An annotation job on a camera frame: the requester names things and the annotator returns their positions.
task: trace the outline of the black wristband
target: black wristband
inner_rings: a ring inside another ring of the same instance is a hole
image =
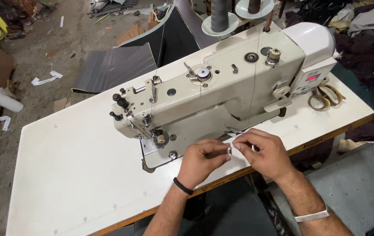
[[[188,195],[193,195],[193,192],[194,192],[194,191],[191,190],[191,189],[188,189],[188,188],[184,187],[184,185],[182,185],[182,184],[178,181],[177,177],[174,177],[173,181],[174,181],[174,184],[177,185],[177,187],[179,187],[183,192],[185,192],[185,193],[188,194]]]

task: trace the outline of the man's left hand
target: man's left hand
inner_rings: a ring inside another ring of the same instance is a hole
[[[227,154],[230,144],[216,139],[205,139],[186,148],[177,180],[193,190],[231,157]]]

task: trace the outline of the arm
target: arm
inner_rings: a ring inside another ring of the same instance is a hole
[[[326,209],[314,187],[292,166],[279,137],[252,128],[232,143],[256,171],[279,185],[295,216],[314,214]],[[353,235],[334,212],[329,210],[329,213],[328,217],[300,222],[302,235]]]
[[[226,154],[229,146],[215,139],[205,139],[188,146],[177,180],[193,190],[210,173],[231,159]],[[177,235],[187,198],[188,194],[173,184],[143,235]]]

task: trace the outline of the white bracelet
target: white bracelet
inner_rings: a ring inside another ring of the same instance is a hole
[[[322,212],[318,212],[318,213],[314,213],[314,214],[310,214],[310,215],[296,216],[294,218],[295,218],[296,222],[303,222],[303,221],[316,220],[316,219],[320,219],[320,218],[323,218],[323,217],[327,217],[330,214],[328,213],[327,204],[325,204],[325,205],[326,205],[326,209]]]

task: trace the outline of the hand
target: hand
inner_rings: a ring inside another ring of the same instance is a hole
[[[205,139],[188,146],[177,176],[178,181],[193,190],[215,169],[231,159],[227,154],[230,146],[216,139]]]
[[[256,171],[275,182],[282,181],[296,171],[282,140],[275,135],[252,128],[238,136],[232,144]]]

